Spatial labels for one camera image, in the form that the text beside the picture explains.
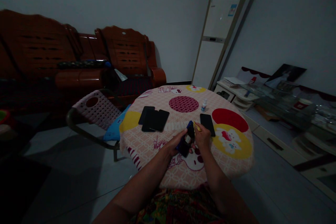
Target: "cabinet handle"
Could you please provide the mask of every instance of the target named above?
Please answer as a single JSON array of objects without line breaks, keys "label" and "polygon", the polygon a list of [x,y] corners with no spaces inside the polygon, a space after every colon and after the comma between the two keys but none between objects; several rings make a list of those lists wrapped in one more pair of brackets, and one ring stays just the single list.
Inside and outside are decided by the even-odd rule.
[{"label": "cabinet handle", "polygon": [[267,141],[270,142],[279,151],[283,150],[283,148],[280,145],[278,145],[276,142],[274,142],[271,138],[267,138]]}]

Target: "white bottle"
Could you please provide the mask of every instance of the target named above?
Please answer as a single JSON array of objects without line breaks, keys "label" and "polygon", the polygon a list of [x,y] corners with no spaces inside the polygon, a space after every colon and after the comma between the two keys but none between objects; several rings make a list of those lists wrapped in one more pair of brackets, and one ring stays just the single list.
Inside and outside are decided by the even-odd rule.
[{"label": "white bottle", "polygon": [[205,108],[207,107],[207,101],[208,99],[204,99],[204,102],[202,104],[202,108],[201,108],[201,111],[204,112],[205,111]]}]

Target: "person's left hand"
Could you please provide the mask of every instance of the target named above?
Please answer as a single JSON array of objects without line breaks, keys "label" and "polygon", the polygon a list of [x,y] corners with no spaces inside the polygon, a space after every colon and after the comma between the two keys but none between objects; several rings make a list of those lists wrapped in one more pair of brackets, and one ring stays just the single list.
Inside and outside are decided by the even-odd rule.
[{"label": "person's left hand", "polygon": [[163,146],[163,149],[166,149],[170,156],[175,156],[178,153],[176,147],[180,143],[181,138],[187,133],[187,131],[187,129],[184,129],[176,136],[173,136],[173,138],[170,139],[170,141]]}]

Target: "person's right hand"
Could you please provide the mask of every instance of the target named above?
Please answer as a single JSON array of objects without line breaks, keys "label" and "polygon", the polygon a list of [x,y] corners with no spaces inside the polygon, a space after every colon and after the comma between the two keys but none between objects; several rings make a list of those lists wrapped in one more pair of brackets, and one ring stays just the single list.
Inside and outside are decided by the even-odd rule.
[{"label": "person's right hand", "polygon": [[200,151],[210,150],[210,137],[211,132],[205,128],[202,124],[195,122],[195,124],[201,129],[198,131],[197,126],[195,126],[195,141]]}]

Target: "baseboard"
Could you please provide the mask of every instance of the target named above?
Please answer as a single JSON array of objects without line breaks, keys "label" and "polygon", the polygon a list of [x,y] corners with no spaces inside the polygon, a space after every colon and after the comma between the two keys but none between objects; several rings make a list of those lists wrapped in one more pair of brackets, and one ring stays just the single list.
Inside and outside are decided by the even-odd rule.
[{"label": "baseboard", "polygon": [[188,82],[169,82],[166,85],[191,85],[191,81]]}]

